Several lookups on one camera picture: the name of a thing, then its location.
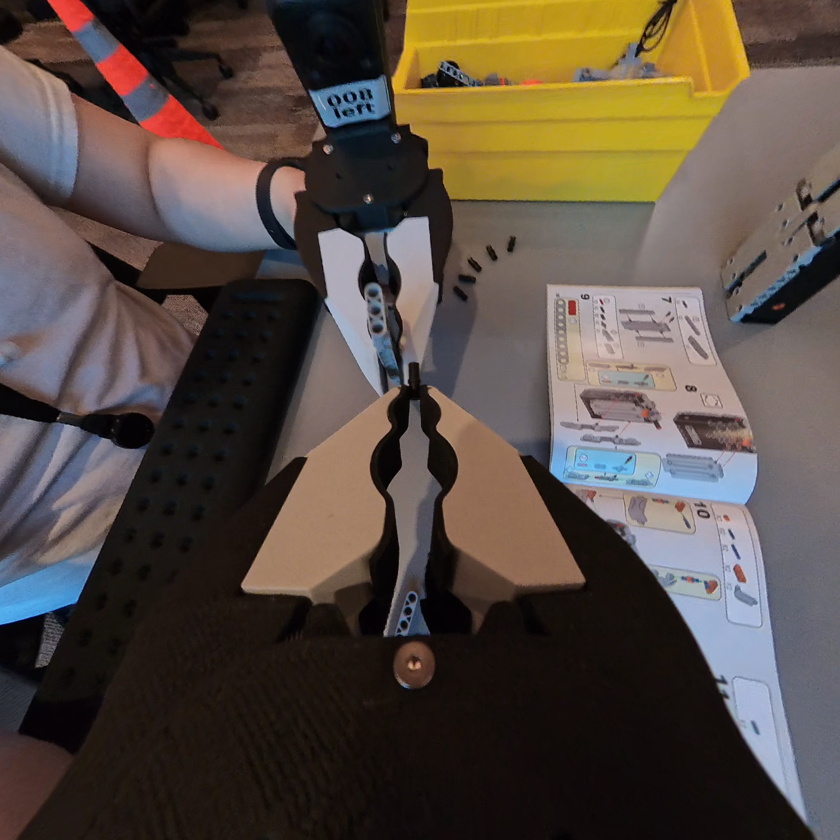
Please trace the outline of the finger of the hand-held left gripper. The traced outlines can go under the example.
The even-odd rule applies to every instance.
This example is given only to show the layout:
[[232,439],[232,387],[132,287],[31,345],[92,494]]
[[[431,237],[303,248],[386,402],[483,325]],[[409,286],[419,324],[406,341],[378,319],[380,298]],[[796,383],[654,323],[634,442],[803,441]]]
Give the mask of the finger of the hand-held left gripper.
[[392,278],[400,281],[398,292],[384,287],[385,323],[396,334],[396,316],[402,335],[394,339],[404,372],[411,362],[423,363],[438,305],[439,287],[434,280],[432,240],[427,217],[408,217],[385,237],[392,265]]
[[328,309],[364,377],[381,396],[385,390],[381,366],[368,330],[367,307],[360,288],[366,257],[363,240],[333,228],[318,234],[318,245]]

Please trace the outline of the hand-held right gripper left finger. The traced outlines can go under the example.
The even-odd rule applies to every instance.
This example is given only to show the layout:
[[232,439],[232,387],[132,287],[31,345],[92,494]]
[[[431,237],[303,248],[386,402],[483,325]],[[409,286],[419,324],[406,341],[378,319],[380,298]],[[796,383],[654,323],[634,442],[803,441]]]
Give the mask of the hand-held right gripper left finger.
[[400,552],[389,486],[402,468],[403,391],[395,388],[302,460],[242,581],[253,595],[349,607],[383,634]]

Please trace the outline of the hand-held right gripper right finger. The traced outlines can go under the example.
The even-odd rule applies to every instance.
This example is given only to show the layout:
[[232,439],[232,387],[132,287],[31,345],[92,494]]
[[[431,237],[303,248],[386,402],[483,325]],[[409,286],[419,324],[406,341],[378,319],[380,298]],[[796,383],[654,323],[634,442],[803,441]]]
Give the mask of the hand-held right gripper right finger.
[[432,634],[472,634],[495,604],[585,585],[519,452],[432,386],[427,441],[439,486],[427,558]]

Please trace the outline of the grey beam with end connector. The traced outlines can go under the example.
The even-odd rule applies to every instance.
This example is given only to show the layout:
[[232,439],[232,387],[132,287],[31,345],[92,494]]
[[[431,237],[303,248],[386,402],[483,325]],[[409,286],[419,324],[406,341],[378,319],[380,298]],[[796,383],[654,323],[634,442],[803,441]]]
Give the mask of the grey beam with end connector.
[[390,390],[404,384],[404,369],[400,347],[402,323],[395,304],[385,299],[385,291],[377,281],[364,286],[367,328],[381,366],[383,388]]

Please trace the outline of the black and grey brick assembly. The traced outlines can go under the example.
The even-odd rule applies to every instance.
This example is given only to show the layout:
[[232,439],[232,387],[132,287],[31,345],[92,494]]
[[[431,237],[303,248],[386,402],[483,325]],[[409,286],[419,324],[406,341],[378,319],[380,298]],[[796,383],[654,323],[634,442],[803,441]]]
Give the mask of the black and grey brick assembly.
[[721,268],[733,322],[775,324],[839,273],[839,147],[819,159]]

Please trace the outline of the person's left forearm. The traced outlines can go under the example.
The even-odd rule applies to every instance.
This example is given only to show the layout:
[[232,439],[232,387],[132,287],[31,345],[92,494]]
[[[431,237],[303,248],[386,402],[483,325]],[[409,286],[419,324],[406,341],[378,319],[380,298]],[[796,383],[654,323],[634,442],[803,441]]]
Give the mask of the person's left forearm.
[[78,165],[65,209],[130,235],[219,253],[277,245],[257,207],[261,162],[164,139],[92,103],[73,102]]

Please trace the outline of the grey desk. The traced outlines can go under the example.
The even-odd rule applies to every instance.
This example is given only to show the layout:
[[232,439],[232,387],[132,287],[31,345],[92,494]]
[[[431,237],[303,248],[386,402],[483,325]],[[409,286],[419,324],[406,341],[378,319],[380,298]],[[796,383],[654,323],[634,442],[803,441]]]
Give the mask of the grey desk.
[[838,142],[838,66],[753,72],[655,205],[455,203],[447,283],[487,244],[467,302],[447,290],[428,381],[548,462],[545,288],[693,286],[752,424],[758,527],[784,705],[812,828],[838,838],[838,282],[778,325],[728,320],[722,263]]

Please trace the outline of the grey holed beam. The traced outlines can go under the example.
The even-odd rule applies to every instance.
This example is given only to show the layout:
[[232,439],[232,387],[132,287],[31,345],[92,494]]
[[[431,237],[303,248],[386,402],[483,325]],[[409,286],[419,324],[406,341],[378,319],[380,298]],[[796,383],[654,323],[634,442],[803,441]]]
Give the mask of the grey holed beam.
[[413,637],[428,635],[427,625],[421,609],[421,596],[417,589],[404,594],[402,605],[395,608],[388,619],[385,637]]

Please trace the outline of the pile of kit parts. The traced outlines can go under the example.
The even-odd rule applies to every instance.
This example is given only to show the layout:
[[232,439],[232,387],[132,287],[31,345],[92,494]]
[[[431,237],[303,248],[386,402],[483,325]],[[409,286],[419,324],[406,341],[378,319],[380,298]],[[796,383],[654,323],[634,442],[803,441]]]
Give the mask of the pile of kit parts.
[[[644,59],[640,43],[630,43],[611,67],[579,67],[574,70],[570,82],[641,81],[665,77],[666,74],[654,62]],[[511,87],[515,84],[513,80],[495,72],[482,79],[472,77],[455,62],[446,60],[439,63],[435,73],[429,73],[421,79],[422,89]]]

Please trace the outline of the black perforated pad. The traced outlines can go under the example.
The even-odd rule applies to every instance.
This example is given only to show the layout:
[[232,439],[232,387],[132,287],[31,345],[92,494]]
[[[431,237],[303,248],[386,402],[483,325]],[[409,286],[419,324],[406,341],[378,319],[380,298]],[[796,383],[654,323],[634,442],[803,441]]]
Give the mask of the black perforated pad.
[[21,734],[79,750],[154,603],[266,483],[320,308],[301,278],[220,290]]

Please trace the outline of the yellow storage bin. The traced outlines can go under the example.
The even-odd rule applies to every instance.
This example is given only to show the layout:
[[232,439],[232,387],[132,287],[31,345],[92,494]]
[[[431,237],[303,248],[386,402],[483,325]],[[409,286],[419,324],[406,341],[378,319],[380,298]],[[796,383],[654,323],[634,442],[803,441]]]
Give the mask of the yellow storage bin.
[[[732,3],[677,2],[644,59],[665,78],[571,83],[638,41],[660,2],[408,2],[396,114],[451,198],[659,199],[749,64]],[[511,87],[422,89],[441,61]]]

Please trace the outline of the open instruction manual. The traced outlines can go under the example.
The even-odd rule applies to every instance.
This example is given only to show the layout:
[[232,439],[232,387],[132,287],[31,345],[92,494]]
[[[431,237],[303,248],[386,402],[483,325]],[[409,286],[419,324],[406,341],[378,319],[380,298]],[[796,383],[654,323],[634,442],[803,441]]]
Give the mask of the open instruction manual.
[[550,470],[650,569],[806,818],[747,501],[757,449],[693,287],[547,288]]

